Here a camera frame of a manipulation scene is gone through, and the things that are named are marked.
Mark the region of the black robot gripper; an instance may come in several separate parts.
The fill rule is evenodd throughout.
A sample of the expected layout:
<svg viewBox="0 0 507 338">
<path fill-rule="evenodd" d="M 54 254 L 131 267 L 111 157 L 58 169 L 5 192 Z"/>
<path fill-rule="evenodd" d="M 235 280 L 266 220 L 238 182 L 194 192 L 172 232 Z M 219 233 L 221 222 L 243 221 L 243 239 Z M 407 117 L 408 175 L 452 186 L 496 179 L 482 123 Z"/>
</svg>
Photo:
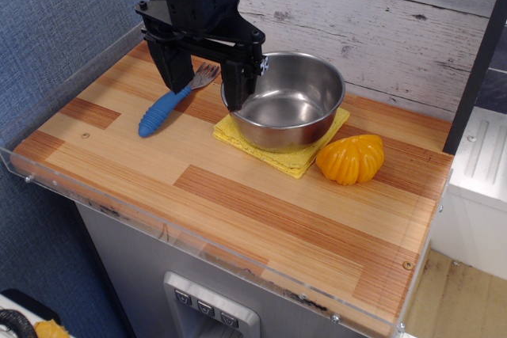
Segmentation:
<svg viewBox="0 0 507 338">
<path fill-rule="evenodd" d="M 221 65 L 224 103 L 230 112 L 240 110 L 254 93 L 257 76 L 265 72 L 261 50 L 265 35 L 240 15 L 238 4 L 239 0 L 165 0 L 137 5 L 151 58 L 173 93 L 180 93 L 194 78 L 191 55 L 171 46 L 184 40 L 191 44 L 206 40 L 233 43 L 250 54 L 247 63 L 227 60 Z"/>
</svg>

